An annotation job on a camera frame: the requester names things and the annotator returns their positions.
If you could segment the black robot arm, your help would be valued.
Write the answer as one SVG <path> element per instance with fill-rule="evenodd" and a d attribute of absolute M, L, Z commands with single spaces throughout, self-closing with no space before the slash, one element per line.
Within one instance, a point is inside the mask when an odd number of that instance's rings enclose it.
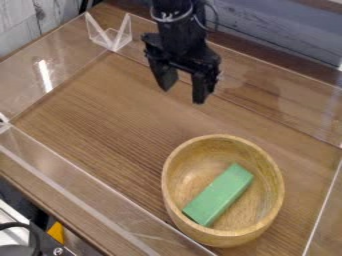
<path fill-rule="evenodd" d="M 145 58 L 159 87 L 168 91 L 179 79 L 177 71 L 191 75 L 192 102 L 203 104 L 213 92 L 221 62 L 208 47 L 207 0 L 152 0 L 149 15 L 156 33 L 144 33 Z"/>

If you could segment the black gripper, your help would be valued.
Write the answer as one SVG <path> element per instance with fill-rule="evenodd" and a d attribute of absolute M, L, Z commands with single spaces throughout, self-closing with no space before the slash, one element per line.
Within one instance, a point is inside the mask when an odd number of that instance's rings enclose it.
<path fill-rule="evenodd" d="M 175 85 L 181 70 L 191 74 L 192 102 L 203 104 L 217 83 L 220 56 L 205 43 L 201 15 L 157 22 L 157 32 L 144 33 L 145 57 L 163 91 Z"/>

